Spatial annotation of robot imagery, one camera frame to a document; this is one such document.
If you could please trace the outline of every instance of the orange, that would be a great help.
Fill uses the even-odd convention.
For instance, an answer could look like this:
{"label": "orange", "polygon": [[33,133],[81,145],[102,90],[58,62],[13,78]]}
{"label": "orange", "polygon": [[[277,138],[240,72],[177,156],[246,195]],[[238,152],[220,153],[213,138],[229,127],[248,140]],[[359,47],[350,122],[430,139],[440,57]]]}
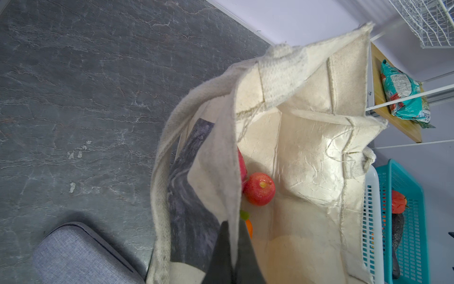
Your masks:
{"label": "orange", "polygon": [[249,232],[249,236],[252,239],[252,223],[249,219],[246,220],[246,227],[247,227],[247,231]]}

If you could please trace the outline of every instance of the marble surface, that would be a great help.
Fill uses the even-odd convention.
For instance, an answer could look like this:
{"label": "marble surface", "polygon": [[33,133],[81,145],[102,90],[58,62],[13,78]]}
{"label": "marble surface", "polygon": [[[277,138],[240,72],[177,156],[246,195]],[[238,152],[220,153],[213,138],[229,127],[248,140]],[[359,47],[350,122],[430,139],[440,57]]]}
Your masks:
{"label": "marble surface", "polygon": [[12,0],[0,15],[1,282],[40,283],[33,249],[67,221],[144,276],[167,117],[267,47],[203,0]]}

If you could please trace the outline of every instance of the gray fabric case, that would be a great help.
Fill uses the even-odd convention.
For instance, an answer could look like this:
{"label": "gray fabric case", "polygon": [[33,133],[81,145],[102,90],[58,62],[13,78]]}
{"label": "gray fabric case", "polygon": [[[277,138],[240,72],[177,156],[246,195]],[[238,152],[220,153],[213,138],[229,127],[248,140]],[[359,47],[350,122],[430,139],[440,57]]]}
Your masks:
{"label": "gray fabric case", "polygon": [[144,284],[132,266],[88,226],[66,223],[36,248],[33,264],[45,284]]}

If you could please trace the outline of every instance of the apple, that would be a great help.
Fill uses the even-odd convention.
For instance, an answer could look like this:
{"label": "apple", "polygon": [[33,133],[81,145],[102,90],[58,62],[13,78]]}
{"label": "apple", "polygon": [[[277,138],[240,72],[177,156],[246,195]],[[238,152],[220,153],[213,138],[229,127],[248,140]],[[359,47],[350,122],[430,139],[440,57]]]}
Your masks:
{"label": "apple", "polygon": [[263,206],[273,199],[276,186],[271,177],[264,173],[253,173],[244,186],[243,194],[253,205]]}
{"label": "apple", "polygon": [[241,185],[242,189],[244,190],[244,186],[247,182],[247,169],[246,164],[244,163],[243,155],[241,155],[240,149],[238,149],[238,161],[240,162]]}

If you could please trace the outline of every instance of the wooden board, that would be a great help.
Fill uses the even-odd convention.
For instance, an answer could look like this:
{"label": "wooden board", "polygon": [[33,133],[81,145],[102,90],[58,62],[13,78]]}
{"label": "wooden board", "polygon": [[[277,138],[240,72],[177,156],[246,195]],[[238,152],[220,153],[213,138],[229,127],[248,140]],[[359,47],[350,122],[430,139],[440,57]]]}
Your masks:
{"label": "wooden board", "polygon": [[[386,59],[391,66],[393,65],[373,43],[370,44],[370,50],[372,53],[372,77],[374,78],[375,105],[379,105],[386,102],[385,92],[383,91],[383,85],[381,83],[381,62]],[[374,111],[386,118],[392,125],[410,137],[414,142],[422,142],[421,126],[419,126],[419,124],[411,120],[402,120],[393,116],[388,106],[375,109]]]}

